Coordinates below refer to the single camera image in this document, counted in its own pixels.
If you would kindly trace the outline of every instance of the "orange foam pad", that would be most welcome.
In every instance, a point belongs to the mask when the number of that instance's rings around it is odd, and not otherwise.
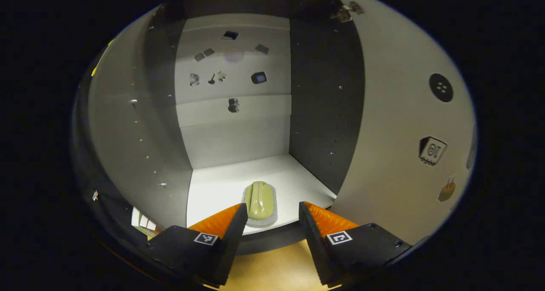
[[[348,221],[344,217],[336,215],[329,210],[325,210],[309,202],[305,202],[305,205],[307,205],[308,210],[314,218],[322,239],[325,239],[326,235],[358,227],[356,223]]]
[[[242,205],[242,203],[222,210],[215,215],[209,216],[199,223],[190,226],[188,229],[210,235],[217,235],[222,239],[240,205]]]

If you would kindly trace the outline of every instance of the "metal hinge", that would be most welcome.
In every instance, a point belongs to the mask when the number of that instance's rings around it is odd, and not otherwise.
[[[356,2],[351,1],[348,6],[343,5],[342,8],[333,16],[332,19],[339,20],[341,23],[352,21],[352,16],[350,12],[356,12],[357,14],[363,14],[364,10]]]

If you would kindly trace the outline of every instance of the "white shelf board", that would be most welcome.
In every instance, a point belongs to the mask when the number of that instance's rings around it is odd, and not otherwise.
[[[253,181],[265,181],[276,189],[278,220],[266,228],[246,226],[243,235],[298,221],[299,202],[326,208],[337,197],[290,154],[195,169],[187,197],[187,226],[240,203],[244,188]]]

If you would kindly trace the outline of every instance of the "black round sticker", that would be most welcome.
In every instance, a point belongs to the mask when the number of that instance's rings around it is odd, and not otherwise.
[[[440,101],[447,103],[452,100],[452,86],[441,74],[434,73],[430,76],[430,88],[432,88],[433,95]]]

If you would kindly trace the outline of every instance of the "green soap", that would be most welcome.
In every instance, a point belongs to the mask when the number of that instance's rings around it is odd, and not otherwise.
[[[264,181],[254,181],[246,191],[244,202],[248,210],[248,218],[264,220],[274,211],[273,189]]]

